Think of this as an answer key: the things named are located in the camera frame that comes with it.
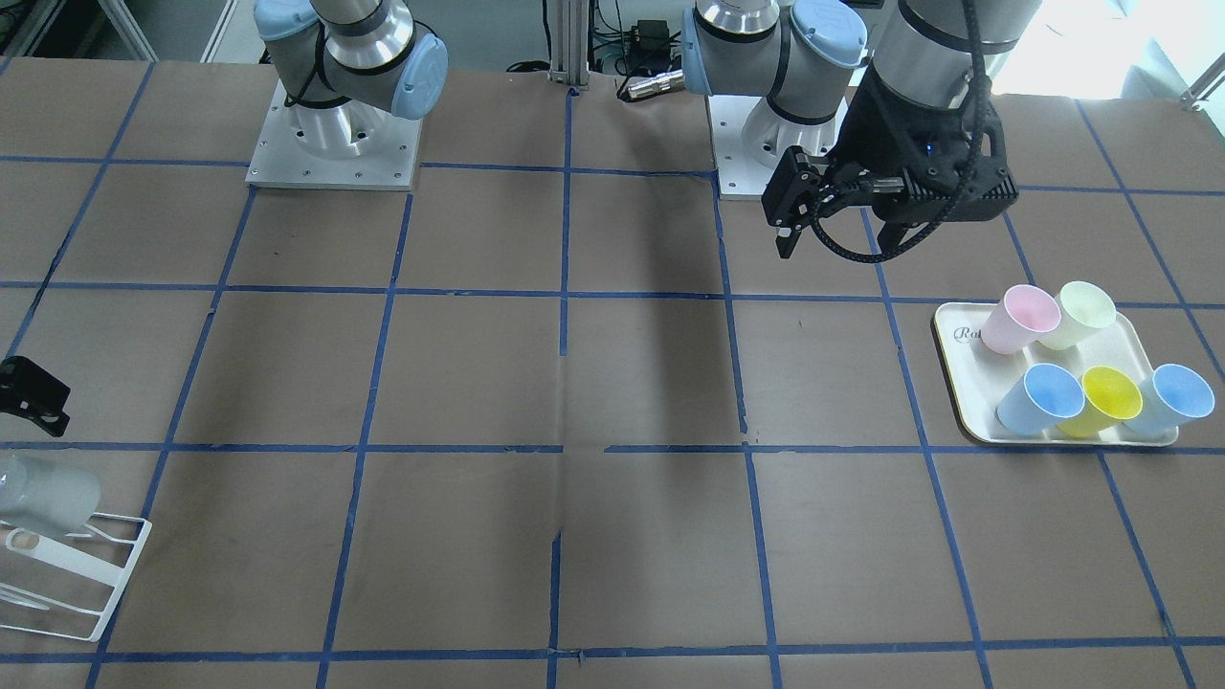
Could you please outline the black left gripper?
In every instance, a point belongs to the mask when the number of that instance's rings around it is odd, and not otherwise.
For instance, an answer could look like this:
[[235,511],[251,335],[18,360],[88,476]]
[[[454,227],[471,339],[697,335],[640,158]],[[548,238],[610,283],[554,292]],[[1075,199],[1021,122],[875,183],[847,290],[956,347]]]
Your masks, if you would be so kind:
[[849,105],[824,175],[817,157],[809,154],[801,145],[789,145],[780,153],[778,166],[766,184],[761,204],[767,224],[778,228],[779,257],[793,257],[802,235],[802,224],[797,223],[813,208],[813,199],[824,188],[824,181],[833,189],[831,202],[835,208],[869,205],[873,215],[883,221],[877,235],[883,253],[900,253],[913,244],[913,239],[904,239],[907,230],[929,235],[930,227],[944,224],[944,217],[954,208],[956,200],[927,223],[891,222],[888,211],[891,202],[902,199],[902,157],[909,150],[910,135],[915,131],[957,128],[970,132],[967,166],[974,166],[986,125],[996,123],[996,109],[990,101],[989,78],[971,78],[969,87],[970,94],[957,108],[933,109],[898,96],[873,67],[869,69]]

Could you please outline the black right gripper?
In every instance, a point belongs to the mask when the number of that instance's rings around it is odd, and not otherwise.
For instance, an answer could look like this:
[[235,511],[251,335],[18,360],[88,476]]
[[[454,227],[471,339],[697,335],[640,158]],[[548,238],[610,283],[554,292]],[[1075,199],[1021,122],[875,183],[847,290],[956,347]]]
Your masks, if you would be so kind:
[[40,428],[49,436],[64,436],[70,416],[65,405],[71,387],[26,357],[1,363],[1,411]]

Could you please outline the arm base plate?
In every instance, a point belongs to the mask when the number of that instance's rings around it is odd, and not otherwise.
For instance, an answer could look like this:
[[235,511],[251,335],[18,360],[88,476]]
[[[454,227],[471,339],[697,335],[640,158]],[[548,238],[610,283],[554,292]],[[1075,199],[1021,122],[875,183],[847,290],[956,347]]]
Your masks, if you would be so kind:
[[331,109],[287,105],[277,83],[245,180],[281,190],[412,191],[421,121],[350,101]]
[[813,157],[818,170],[831,166],[828,153],[835,148],[848,98],[842,98],[831,121],[818,125],[784,121],[764,98],[752,96],[710,96],[707,110],[719,195],[748,201],[761,199],[782,153],[793,145]]

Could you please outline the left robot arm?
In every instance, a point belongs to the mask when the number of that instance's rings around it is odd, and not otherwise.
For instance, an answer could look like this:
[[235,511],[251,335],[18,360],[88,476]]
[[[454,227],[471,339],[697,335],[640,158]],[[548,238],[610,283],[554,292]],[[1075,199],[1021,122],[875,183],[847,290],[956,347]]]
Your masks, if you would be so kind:
[[881,264],[1018,201],[991,89],[1036,13],[1036,1],[898,1],[871,38],[844,1],[697,1],[679,47],[690,92],[757,99],[748,130],[771,170],[761,204],[778,255],[811,230]]

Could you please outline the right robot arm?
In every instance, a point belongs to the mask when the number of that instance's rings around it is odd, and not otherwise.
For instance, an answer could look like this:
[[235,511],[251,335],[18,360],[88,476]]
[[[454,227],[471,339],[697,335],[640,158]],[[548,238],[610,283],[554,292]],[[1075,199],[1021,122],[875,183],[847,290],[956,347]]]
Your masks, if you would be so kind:
[[267,189],[410,190],[443,40],[403,1],[257,1],[278,89],[247,173]]

